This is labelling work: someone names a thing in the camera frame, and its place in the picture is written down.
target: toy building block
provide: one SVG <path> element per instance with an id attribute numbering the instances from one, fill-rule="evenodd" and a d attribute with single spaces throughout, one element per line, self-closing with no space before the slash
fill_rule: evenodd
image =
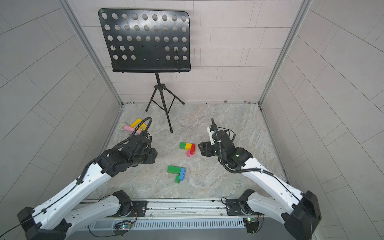
<path id="1" fill-rule="evenodd" d="M 134 123 L 132 123 L 132 124 L 131 124 L 131 127 L 135 128 L 140 122 L 141 122 L 141 118 L 139 118 L 139 119 L 136 120 Z M 145 124 L 143 123 L 143 124 L 141 124 L 139 130 L 144 131 L 146 127 L 147 127 L 147 125 L 145 125 Z"/>

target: tripod leg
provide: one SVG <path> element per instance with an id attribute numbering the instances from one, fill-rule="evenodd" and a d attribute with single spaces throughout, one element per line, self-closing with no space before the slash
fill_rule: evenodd
<path id="1" fill-rule="evenodd" d="M 149 103 L 148 103 L 147 109 L 145 109 L 145 111 L 146 111 L 146 112 L 148 111 L 149 105 L 151 104 L 151 102 L 152 102 L 152 100 L 153 100 L 153 97 L 155 96 L 156 90 L 157 90 L 157 88 L 155 88 L 155 90 L 153 91 L 153 94 L 152 94 L 152 97 L 151 97 L 151 99 L 149 100 Z"/>
<path id="2" fill-rule="evenodd" d="M 180 98 L 178 98 L 175 94 L 173 94 L 173 92 L 171 92 L 170 90 L 168 90 L 168 88 L 166 89 L 170 94 L 172 94 L 172 96 L 174 96 L 177 100 L 179 100 L 182 104 L 185 104 L 185 102 L 181 101 Z"/>
<path id="3" fill-rule="evenodd" d="M 167 119 L 168 119 L 168 124 L 169 124 L 170 132 L 173 133 L 172 126 L 170 125 L 170 120 L 169 120 L 169 115 L 168 115 L 167 105 L 166 105 L 166 102 L 165 102 L 165 100 L 164 100 L 163 91 L 162 91 L 162 90 L 159 90 L 159 92 L 160 92 L 160 96 L 161 96 L 161 101 L 163 102 L 163 107 L 164 107 L 165 113 L 166 113 L 166 115 L 167 115 Z"/>

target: marble floor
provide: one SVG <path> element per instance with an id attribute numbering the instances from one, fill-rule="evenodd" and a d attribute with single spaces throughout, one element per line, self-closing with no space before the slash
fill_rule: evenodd
<path id="1" fill-rule="evenodd" d="M 239 197 L 250 188 L 262 195 L 268 194 L 242 174 L 227 172 L 217 157 L 203 157 L 197 145 L 209 141 L 207 127 L 211 118 L 220 127 L 236 133 L 235 146 L 253 154 L 266 168 L 285 180 L 261 111 L 257 104 L 174 104 L 169 116 L 173 133 L 170 133 L 165 113 L 155 104 L 145 112 L 144 104 L 124 106 L 119 122 L 130 125 L 137 118 L 152 117 L 148 130 L 152 135 L 152 148 L 158 152 L 152 165 L 141 164 L 128 168 L 95 189 L 89 197 L 101 198 L 124 190 L 131 198 L 206 198 Z M 127 131 L 115 129 L 107 148 L 128 136 Z M 179 149 L 180 142 L 196 144 L 196 153 L 186 156 Z M 168 166 L 184 167 L 185 179 L 175 183 L 175 175 L 168 174 Z"/>

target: stacked building blocks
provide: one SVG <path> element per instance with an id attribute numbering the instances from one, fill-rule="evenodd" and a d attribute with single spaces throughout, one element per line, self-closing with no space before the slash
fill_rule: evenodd
<path id="1" fill-rule="evenodd" d="M 190 157 L 195 154 L 196 145 L 193 143 L 181 142 L 179 148 L 187 150 L 187 157 Z"/>
<path id="2" fill-rule="evenodd" d="M 180 181 L 184 180 L 185 168 L 183 167 L 168 166 L 167 172 L 172 174 L 177 174 L 175 183 L 180 183 Z"/>

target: black tripod stand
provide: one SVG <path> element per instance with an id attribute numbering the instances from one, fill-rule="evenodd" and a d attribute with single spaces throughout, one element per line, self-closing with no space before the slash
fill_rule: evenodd
<path id="1" fill-rule="evenodd" d="M 175 98 L 177 100 L 179 100 L 182 104 L 185 104 L 185 102 L 181 101 L 180 98 L 178 98 L 175 94 L 173 94 L 173 92 L 171 92 L 167 86 L 164 84 L 164 83 L 160 83 L 160 77 L 159 77 L 159 73 L 155 73 L 156 75 L 156 80 L 157 80 L 157 84 L 155 85 L 155 90 L 153 91 L 153 94 L 152 94 L 152 97 L 151 99 L 149 100 L 149 103 L 148 103 L 148 106 L 147 108 L 145 109 L 145 111 L 147 112 L 148 111 L 148 108 L 151 104 L 151 102 L 154 102 L 156 105 L 158 105 L 167 115 L 167 119 L 168 119 L 168 124 L 169 124 L 169 129 L 170 129 L 170 132 L 173 133 L 173 130 L 172 130 L 172 126 L 170 124 L 170 120 L 169 120 L 169 111 L 170 111 L 170 108 L 172 107 L 172 104 L 173 104 L 173 101 L 175 101 Z M 163 108 L 153 100 L 153 97 L 155 96 L 155 93 L 156 91 L 159 91 L 160 92 L 160 97 L 161 97 L 161 101 L 163 102 Z M 163 90 L 166 90 L 167 92 L 169 92 L 170 94 L 172 94 L 173 96 L 173 100 L 172 100 L 172 103 L 170 104 L 169 106 L 169 109 L 167 110 L 167 105 L 166 105 L 166 102 L 164 100 L 164 94 L 163 94 Z"/>

